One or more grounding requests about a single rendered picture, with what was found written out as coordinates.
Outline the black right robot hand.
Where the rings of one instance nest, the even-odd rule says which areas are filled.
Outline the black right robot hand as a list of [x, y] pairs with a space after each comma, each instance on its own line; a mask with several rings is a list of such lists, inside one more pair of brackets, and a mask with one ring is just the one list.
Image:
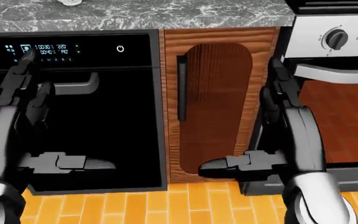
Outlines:
[[309, 172], [326, 171], [324, 147], [315, 117], [298, 100], [300, 87], [279, 59], [268, 63], [268, 78], [260, 89], [262, 133], [257, 149], [201, 164], [198, 175], [239, 182], [284, 180]]

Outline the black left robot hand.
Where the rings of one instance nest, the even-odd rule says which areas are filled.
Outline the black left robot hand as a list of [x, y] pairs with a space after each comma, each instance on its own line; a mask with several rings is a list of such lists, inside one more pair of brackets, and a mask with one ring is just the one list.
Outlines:
[[39, 91], [37, 56], [28, 50], [0, 85], [0, 180], [12, 183], [23, 169], [33, 174], [116, 169], [105, 160], [46, 151], [46, 119], [55, 96]]

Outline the silver black oven range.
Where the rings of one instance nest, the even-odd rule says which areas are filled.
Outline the silver black oven range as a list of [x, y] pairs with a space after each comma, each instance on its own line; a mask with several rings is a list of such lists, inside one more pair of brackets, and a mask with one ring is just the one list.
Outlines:
[[[299, 64], [358, 70], [358, 0], [285, 0], [295, 14], [282, 27], [274, 56], [294, 76]], [[321, 37], [342, 27], [349, 39], [341, 50], [326, 50]], [[294, 76], [299, 100], [315, 115], [328, 171], [343, 192], [358, 192], [358, 84], [328, 83]]]

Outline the wooden cabinet door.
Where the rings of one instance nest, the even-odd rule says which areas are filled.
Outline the wooden cabinet door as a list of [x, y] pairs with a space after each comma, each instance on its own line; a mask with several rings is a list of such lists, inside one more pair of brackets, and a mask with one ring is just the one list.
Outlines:
[[[248, 148], [278, 27], [159, 32], [167, 180], [205, 182], [199, 166]], [[187, 55], [186, 121], [177, 115], [177, 56]]]

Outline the black oven knob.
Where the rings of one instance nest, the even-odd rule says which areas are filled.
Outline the black oven knob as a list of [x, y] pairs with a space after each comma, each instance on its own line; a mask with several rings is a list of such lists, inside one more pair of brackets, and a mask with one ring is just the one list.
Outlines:
[[349, 39], [342, 27], [334, 27], [321, 37], [321, 46], [326, 50], [341, 50]]

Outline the black dishwasher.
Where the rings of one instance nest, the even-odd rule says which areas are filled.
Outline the black dishwasher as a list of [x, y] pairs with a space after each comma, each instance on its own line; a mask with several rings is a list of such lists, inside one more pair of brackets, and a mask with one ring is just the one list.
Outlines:
[[31, 49], [38, 53], [39, 76], [98, 72], [100, 77], [98, 89], [90, 95], [55, 96], [46, 119], [46, 151], [105, 160], [116, 169], [68, 174], [23, 169], [12, 183], [4, 183], [34, 195], [166, 190], [158, 32], [0, 34], [0, 85]]

